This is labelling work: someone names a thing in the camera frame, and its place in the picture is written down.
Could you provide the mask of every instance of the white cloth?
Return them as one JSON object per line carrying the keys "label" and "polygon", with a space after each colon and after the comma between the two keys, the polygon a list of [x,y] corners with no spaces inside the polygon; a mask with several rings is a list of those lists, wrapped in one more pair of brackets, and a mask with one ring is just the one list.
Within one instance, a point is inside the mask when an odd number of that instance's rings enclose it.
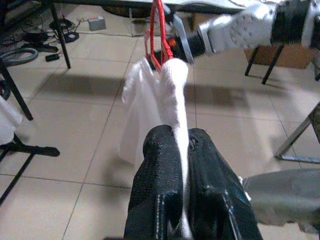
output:
{"label": "white cloth", "polygon": [[172,127],[182,169],[183,209],[180,230],[183,237],[192,239],[187,218],[190,187],[189,137],[184,97],[187,76],[188,66],[177,58],[162,66],[160,80],[154,75],[145,57],[132,67],[122,93],[122,101],[128,107],[128,113],[119,156],[134,164],[138,170],[144,159],[143,143],[147,133],[158,125]]}
{"label": "white cloth", "polygon": [[22,116],[0,96],[0,145],[10,143]]}

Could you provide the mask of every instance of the floor tile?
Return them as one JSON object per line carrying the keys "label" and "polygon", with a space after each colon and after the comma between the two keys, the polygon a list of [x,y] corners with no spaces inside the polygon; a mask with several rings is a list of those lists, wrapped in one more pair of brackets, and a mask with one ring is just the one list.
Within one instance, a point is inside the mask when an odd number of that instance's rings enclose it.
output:
{"label": "floor tile", "polygon": [[320,101],[320,84],[312,79],[270,79],[266,89],[284,122],[302,122]]}
{"label": "floor tile", "polygon": [[[300,125],[299,122],[285,121],[282,124],[288,136]],[[297,156],[320,158],[320,144],[311,125],[300,135],[292,147]],[[320,164],[301,162],[300,165],[303,168],[320,168]]]}
{"label": "floor tile", "polygon": [[187,112],[186,120],[188,123],[188,129],[194,129],[197,127],[196,114],[194,112]]}
{"label": "floor tile", "polygon": [[[200,56],[194,59],[195,68],[209,69],[209,70],[227,70],[245,74],[248,61],[243,49],[230,49],[212,56]],[[260,76],[259,67],[253,66],[250,75]]]}
{"label": "floor tile", "polygon": [[301,232],[297,224],[286,224],[284,226],[268,226],[259,224],[263,240],[318,240],[315,234]]}
{"label": "floor tile", "polygon": [[238,72],[194,69],[196,112],[278,120],[265,87]]}
{"label": "floor tile", "polygon": [[40,54],[32,62],[7,68],[18,90],[25,98],[32,98],[62,63],[61,60],[45,63],[43,58],[44,55]]}
{"label": "floor tile", "polygon": [[0,194],[2,195],[11,181],[14,179],[14,176],[8,176],[8,175],[0,175]]}
{"label": "floor tile", "polygon": [[207,131],[234,172],[242,177],[300,168],[298,163],[273,157],[286,139],[278,121],[197,113],[196,122],[198,128]]}
{"label": "floor tile", "polygon": [[87,34],[70,56],[78,59],[120,61],[128,63],[136,46],[137,38]]}
{"label": "floor tile", "polygon": [[[56,147],[60,156],[36,155],[24,175],[82,182],[110,107],[34,99],[29,108],[34,120],[24,120],[17,135],[29,145]],[[0,172],[15,175],[26,158],[25,153],[7,156],[0,164]]]}
{"label": "floor tile", "polygon": [[[132,186],[135,166],[123,161],[118,155],[126,112],[125,107],[113,106],[85,179],[86,183],[128,188]],[[189,128],[196,127],[194,113],[188,113],[187,120]]]}
{"label": "floor tile", "polygon": [[85,184],[64,240],[123,237],[130,189]]}
{"label": "floor tile", "polygon": [[112,105],[128,64],[71,60],[72,68],[59,68],[35,98]]}
{"label": "floor tile", "polygon": [[0,208],[1,238],[61,239],[80,188],[79,183],[22,177]]}

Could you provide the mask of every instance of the hose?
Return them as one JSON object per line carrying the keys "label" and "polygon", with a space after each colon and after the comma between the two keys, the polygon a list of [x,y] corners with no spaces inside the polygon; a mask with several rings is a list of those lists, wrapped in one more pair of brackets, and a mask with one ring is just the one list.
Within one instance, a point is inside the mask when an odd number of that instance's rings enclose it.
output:
{"label": "hose", "polygon": [[[31,56],[23,57],[23,58],[15,58],[15,59],[7,59],[8,57],[21,54],[21,53],[31,53]],[[3,64],[8,66],[15,66],[20,64],[25,64],[35,60],[39,55],[39,52],[34,48],[18,48],[12,51],[5,52],[4,54],[0,55],[0,59],[2,59]]]}

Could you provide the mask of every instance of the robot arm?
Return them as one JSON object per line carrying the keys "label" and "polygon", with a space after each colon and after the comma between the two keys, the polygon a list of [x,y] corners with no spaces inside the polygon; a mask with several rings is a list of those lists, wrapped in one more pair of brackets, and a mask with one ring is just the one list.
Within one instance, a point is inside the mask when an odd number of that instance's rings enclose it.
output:
{"label": "robot arm", "polygon": [[[286,4],[257,2],[243,11],[224,14],[201,24],[197,31],[176,38],[176,56],[190,64],[192,57],[211,56],[233,48],[301,43],[305,48],[320,47],[320,2],[293,0]],[[188,47],[181,42],[188,42]]]}

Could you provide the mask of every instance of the black device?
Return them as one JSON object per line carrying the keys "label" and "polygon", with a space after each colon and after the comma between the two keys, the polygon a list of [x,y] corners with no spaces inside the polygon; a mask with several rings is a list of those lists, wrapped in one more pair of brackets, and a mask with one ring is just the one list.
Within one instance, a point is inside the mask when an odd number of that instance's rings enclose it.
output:
{"label": "black device", "polygon": [[[76,31],[69,31],[69,29],[74,24],[72,23],[72,21],[69,21],[68,19],[66,19],[64,15],[62,15],[62,16],[63,16],[63,18],[58,20],[58,24],[60,25],[60,28],[62,29],[62,31],[64,31],[64,30],[67,31],[67,33],[63,33],[64,41],[66,44],[72,43],[79,38],[79,33],[77,33]],[[57,30],[57,26],[54,21],[51,22],[49,26],[54,31]]]}
{"label": "black device", "polygon": [[55,60],[58,60],[58,59],[60,59],[60,56],[59,56],[58,53],[45,56],[45,61],[46,62],[51,62],[51,61],[55,61]]}
{"label": "black device", "polygon": [[75,31],[68,31],[68,33],[63,34],[65,43],[72,43],[79,38],[79,33]]}

